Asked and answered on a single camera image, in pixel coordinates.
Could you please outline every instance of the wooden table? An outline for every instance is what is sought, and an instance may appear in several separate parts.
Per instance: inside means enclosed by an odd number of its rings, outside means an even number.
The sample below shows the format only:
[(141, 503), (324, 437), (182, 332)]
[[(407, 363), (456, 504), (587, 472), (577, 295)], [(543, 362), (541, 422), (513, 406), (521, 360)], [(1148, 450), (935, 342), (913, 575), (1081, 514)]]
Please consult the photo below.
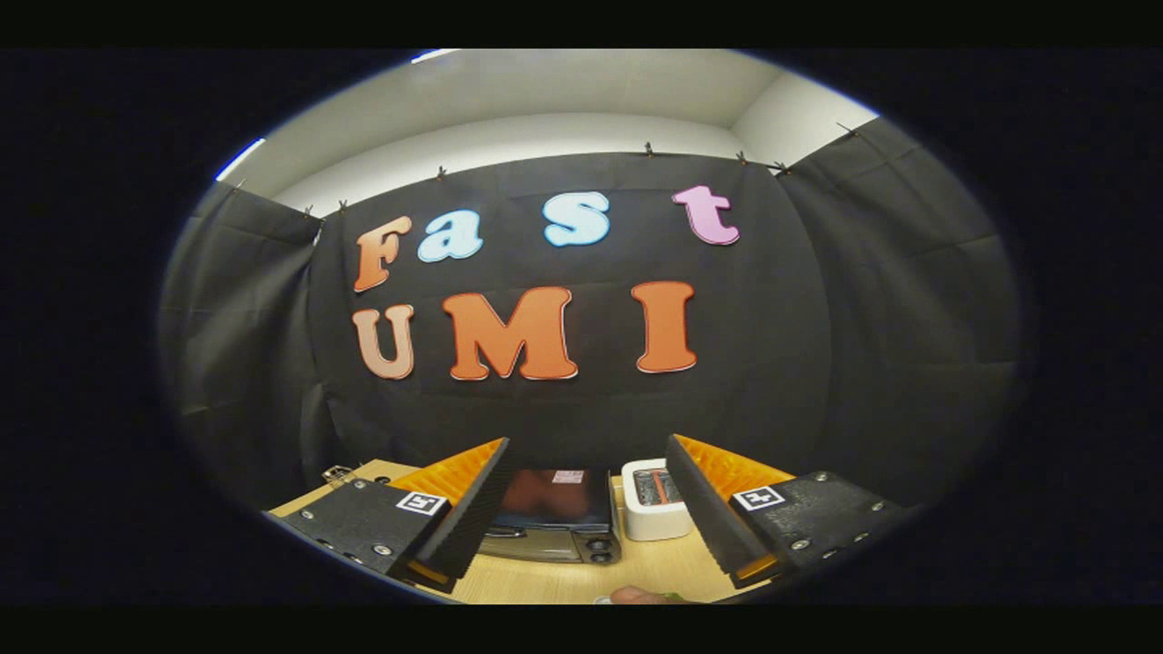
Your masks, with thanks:
[[(402, 477), (416, 470), (387, 461), (372, 461), (350, 478)], [(626, 533), (626, 503), (622, 478), (613, 478), (618, 519)], [(271, 513), (287, 516), (331, 491), (323, 485), (288, 502)], [(543, 563), (478, 554), (451, 595), (416, 587), (420, 592), (466, 604), (593, 604), (601, 596), (623, 585), (655, 592), (677, 592), (692, 602), (715, 602), (743, 591), (736, 590), (715, 563), (695, 527), (690, 534), (670, 540), (640, 542), (623, 538), (618, 563)]]

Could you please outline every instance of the black fabric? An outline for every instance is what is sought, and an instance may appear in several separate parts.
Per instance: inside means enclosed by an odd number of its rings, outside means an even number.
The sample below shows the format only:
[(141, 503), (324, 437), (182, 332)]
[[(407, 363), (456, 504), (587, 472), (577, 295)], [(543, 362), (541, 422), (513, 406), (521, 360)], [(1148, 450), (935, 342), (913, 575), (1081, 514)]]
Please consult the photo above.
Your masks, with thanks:
[[(726, 225), (741, 232), (712, 246), (691, 230), (671, 197), (707, 185), (732, 202)], [(563, 192), (609, 200), (608, 234), (558, 248), (543, 236), (542, 206)], [(480, 214), (481, 249), (424, 263), (416, 248), (429, 221), (455, 209)], [(356, 240), (401, 215), (413, 221), (385, 283), (356, 294)], [(644, 282), (691, 284), (688, 346), (694, 368), (650, 375)], [(502, 320), (537, 286), (572, 293), (564, 329), (577, 377), (530, 381), (519, 372), (456, 381), (451, 317), (442, 303), (477, 292)], [(512, 439), (530, 468), (620, 468), (662, 456), (671, 433), (790, 469), (823, 421), (830, 369), (827, 307), (811, 242), (771, 173), (711, 157), (577, 155), (499, 164), (427, 180), (329, 216), (312, 262), (308, 314), (315, 357), (338, 438), (354, 456), (426, 465), (481, 442)], [(364, 365), (351, 314), (415, 307), (413, 372), (385, 381)], [(379, 322), (385, 358), (395, 350)]]
[[(692, 233), (671, 197), (695, 185), (730, 200), (721, 215), (739, 241)], [(609, 232), (554, 247), (542, 206), (576, 191), (609, 199)], [(481, 249), (420, 261), (424, 227), (456, 209), (480, 214)], [(400, 215), (413, 226), (388, 279), (355, 293), (356, 240)], [(630, 289), (656, 280), (694, 289), (690, 370), (635, 367), (645, 327)], [(572, 293), (564, 328), (578, 376), (454, 379), (443, 300), (481, 293), (507, 321), (537, 286)], [(397, 304), (415, 308), (415, 368), (385, 381), (364, 365), (351, 314)], [(1013, 388), (1019, 308), (978, 202), (875, 120), (791, 175), (698, 156), (548, 157), (398, 189), (321, 232), (219, 185), (174, 254), (162, 333), (197, 449), (258, 507), (334, 464), (427, 465), (508, 436), (523, 467), (619, 468), (662, 456), (671, 433), (792, 472), (835, 470), (908, 505), (949, 490), (989, 445)], [(394, 358), (388, 322), (378, 330)]]
[(832, 324), (828, 414), (809, 457), (901, 504), (930, 502), (991, 445), (1015, 385), (1015, 272), (982, 206), (926, 148), (883, 119), (858, 134), (779, 176)]
[(216, 184), (163, 289), (163, 377), (180, 426), (222, 489), (256, 509), (319, 485), (345, 458), (306, 332), (317, 232), (301, 212)]

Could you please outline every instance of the peach letter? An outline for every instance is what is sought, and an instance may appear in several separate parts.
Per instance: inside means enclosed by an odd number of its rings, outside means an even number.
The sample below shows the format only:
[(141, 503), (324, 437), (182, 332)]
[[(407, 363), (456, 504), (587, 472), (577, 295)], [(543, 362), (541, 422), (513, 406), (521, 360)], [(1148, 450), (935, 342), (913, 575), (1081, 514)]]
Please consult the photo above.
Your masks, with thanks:
[(356, 239), (356, 246), (359, 247), (357, 293), (387, 282), (387, 270), (379, 262), (383, 260), (385, 264), (388, 264), (395, 261), (395, 254), (400, 251), (400, 237), (397, 234), (407, 234), (408, 229), (412, 229), (412, 219), (401, 215)]
[(578, 374), (565, 350), (565, 305), (572, 293), (557, 286), (529, 289), (516, 303), (506, 326), (480, 293), (461, 293), (444, 300), (452, 317), (456, 339), (454, 379), (479, 382), (488, 377), (478, 349), (502, 378), (513, 374), (516, 356), (525, 347), (526, 379), (569, 379)]
[(643, 372), (678, 372), (693, 368), (686, 348), (686, 300), (694, 289), (682, 282), (648, 282), (630, 290), (642, 303), (647, 322), (647, 353), (638, 358)]
[(392, 337), (395, 339), (395, 361), (387, 361), (379, 351), (379, 334), (376, 330), (379, 312), (374, 308), (366, 308), (351, 314), (351, 321), (356, 324), (359, 354), (364, 358), (364, 365), (377, 377), (402, 379), (412, 374), (412, 329), (408, 327), (412, 314), (412, 306), (406, 304), (398, 304), (384, 310), (384, 318), (387, 318), (388, 322), (392, 324)]

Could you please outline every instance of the pink letter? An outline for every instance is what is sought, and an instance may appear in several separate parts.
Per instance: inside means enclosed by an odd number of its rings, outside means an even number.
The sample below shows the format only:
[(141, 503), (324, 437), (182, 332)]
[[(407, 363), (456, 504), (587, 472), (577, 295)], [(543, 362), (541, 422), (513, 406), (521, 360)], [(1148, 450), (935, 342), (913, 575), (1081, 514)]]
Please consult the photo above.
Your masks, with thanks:
[(737, 227), (723, 227), (719, 219), (719, 209), (729, 209), (730, 200), (712, 196), (711, 189), (694, 186), (675, 193), (671, 198), (676, 204), (686, 205), (686, 215), (691, 219), (691, 230), (699, 239), (712, 246), (729, 246), (739, 241)]

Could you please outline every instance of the sticker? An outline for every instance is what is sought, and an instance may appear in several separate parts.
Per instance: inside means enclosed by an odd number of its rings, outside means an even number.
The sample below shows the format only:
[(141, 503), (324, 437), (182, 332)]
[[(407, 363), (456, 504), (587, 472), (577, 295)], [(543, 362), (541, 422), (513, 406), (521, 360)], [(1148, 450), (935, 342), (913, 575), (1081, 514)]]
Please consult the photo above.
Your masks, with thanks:
[(580, 484), (582, 477), (585, 476), (585, 470), (558, 470), (554, 475), (555, 484)]
[(397, 504), (398, 507), (405, 511), (412, 511), (413, 513), (422, 513), (424, 516), (433, 516), (436, 510), (440, 509), (441, 504), (444, 504), (445, 498), (438, 495), (424, 495), (422, 492), (409, 492), (404, 499)]
[(758, 511), (759, 509), (787, 502), (771, 486), (759, 486), (754, 490), (737, 492), (734, 497), (748, 511)]

